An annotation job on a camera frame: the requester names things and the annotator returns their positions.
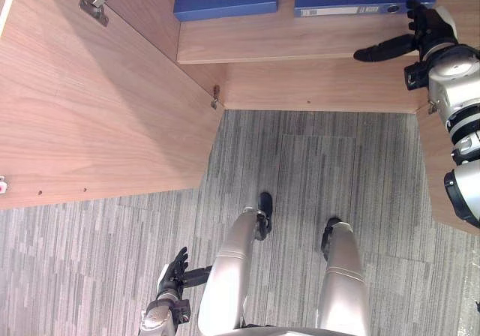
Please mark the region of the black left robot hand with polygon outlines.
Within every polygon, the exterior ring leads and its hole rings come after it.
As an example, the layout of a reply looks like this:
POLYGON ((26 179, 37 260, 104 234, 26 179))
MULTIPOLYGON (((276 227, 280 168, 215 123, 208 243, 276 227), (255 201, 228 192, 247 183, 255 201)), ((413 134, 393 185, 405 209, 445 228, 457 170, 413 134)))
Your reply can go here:
POLYGON ((190 271, 187 268, 188 248, 183 247, 175 259, 163 267, 157 281, 156 298, 159 299, 164 293, 170 293, 177 299, 182 299, 185 289, 205 284, 212 271, 212 265, 190 271))

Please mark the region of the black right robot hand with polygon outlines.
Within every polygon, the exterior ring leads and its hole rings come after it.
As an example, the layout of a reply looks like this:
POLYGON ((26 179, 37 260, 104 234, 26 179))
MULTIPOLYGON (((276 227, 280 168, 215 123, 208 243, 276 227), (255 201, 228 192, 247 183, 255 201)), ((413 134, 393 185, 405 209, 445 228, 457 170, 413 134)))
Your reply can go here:
POLYGON ((354 52, 353 58, 360 62, 383 62, 419 51, 422 60, 434 47, 458 44, 454 27, 446 22, 437 9, 428 8, 419 1, 406 2, 409 30, 403 34, 368 48, 354 52))

